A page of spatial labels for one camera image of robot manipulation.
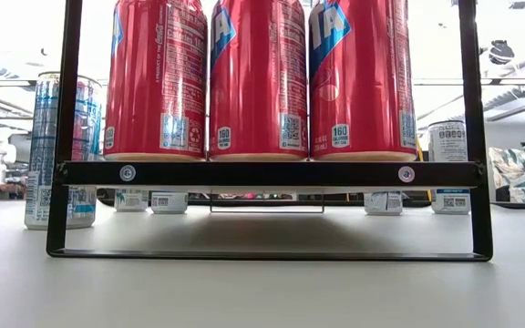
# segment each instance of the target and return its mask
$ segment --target recycling symbol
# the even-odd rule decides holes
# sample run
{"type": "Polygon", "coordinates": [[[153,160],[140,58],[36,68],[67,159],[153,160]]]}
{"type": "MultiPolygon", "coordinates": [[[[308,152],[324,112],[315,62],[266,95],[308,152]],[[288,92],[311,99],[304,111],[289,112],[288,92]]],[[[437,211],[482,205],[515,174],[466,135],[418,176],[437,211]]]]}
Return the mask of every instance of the recycling symbol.
{"type": "Polygon", "coordinates": [[[190,131],[190,141],[199,143],[201,140],[201,133],[198,128],[192,128],[190,131]]]}

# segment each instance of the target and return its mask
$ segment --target blue logo on can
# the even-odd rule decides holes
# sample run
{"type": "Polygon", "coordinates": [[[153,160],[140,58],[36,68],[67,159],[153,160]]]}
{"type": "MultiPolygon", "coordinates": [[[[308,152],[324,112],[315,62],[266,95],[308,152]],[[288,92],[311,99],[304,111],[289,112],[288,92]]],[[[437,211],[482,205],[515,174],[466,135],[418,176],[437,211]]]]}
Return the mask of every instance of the blue logo on can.
{"type": "Polygon", "coordinates": [[[113,45],[112,45],[113,55],[115,55],[115,52],[117,51],[117,46],[123,40],[123,37],[125,37],[125,33],[123,32],[123,25],[120,23],[120,15],[118,14],[118,10],[115,9],[115,23],[113,24],[113,45]]]}
{"type": "Polygon", "coordinates": [[[236,30],[226,8],[220,8],[212,19],[211,29],[211,69],[218,61],[222,51],[236,36],[236,30]]]}
{"type": "Polygon", "coordinates": [[[309,65],[311,79],[313,81],[319,66],[327,56],[334,50],[352,27],[350,26],[344,11],[336,2],[322,0],[317,4],[309,17],[309,65]]]}

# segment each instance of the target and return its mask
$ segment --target blurred background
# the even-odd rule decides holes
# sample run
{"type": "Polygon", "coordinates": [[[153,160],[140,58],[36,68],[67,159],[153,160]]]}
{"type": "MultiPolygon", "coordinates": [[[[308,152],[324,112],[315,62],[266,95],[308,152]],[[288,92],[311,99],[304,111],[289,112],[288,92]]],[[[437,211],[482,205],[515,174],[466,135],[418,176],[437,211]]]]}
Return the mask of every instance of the blurred background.
{"type": "MultiPolygon", "coordinates": [[[[201,2],[210,16],[216,1],[201,2]]],[[[429,124],[464,119],[457,2],[409,1],[415,108],[425,150],[429,124]]],[[[79,73],[103,85],[108,82],[115,3],[84,0],[79,73]]],[[[302,1],[307,14],[311,3],[302,1]]],[[[17,150],[15,163],[9,165],[10,178],[26,173],[37,76],[59,69],[64,7],[60,0],[0,0],[0,127],[13,130],[10,142],[17,150]]],[[[479,0],[477,22],[488,147],[521,148],[525,1],[479,0]]]]}

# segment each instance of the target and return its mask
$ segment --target black metal frame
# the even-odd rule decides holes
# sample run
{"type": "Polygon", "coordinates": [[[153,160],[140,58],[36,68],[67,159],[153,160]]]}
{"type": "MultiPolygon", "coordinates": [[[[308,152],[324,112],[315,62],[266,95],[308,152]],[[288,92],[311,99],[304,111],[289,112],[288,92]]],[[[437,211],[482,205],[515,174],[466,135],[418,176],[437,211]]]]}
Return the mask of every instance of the black metal frame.
{"type": "Polygon", "coordinates": [[[467,163],[121,163],[72,162],[82,0],[67,0],[62,50],[55,178],[46,250],[53,257],[120,259],[273,261],[489,261],[493,256],[476,0],[459,0],[464,98],[468,133],[467,163]],[[129,170],[123,181],[122,170],[129,170]],[[176,172],[167,177],[160,172],[176,172]],[[68,185],[178,186],[209,192],[237,186],[278,190],[294,187],[318,193],[355,192],[358,187],[425,190],[471,188],[471,253],[321,253],[234,251],[82,251],[65,248],[68,185]]]}

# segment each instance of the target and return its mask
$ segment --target can barcode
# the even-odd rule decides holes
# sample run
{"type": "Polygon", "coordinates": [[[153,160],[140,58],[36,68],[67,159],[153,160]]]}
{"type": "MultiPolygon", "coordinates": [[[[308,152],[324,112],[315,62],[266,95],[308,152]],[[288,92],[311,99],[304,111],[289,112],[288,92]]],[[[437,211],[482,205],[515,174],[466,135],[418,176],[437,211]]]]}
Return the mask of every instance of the can barcode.
{"type": "Polygon", "coordinates": [[[33,219],[36,215],[36,201],[37,201],[37,184],[39,180],[39,172],[27,173],[27,189],[26,189],[26,216],[33,219]]]}

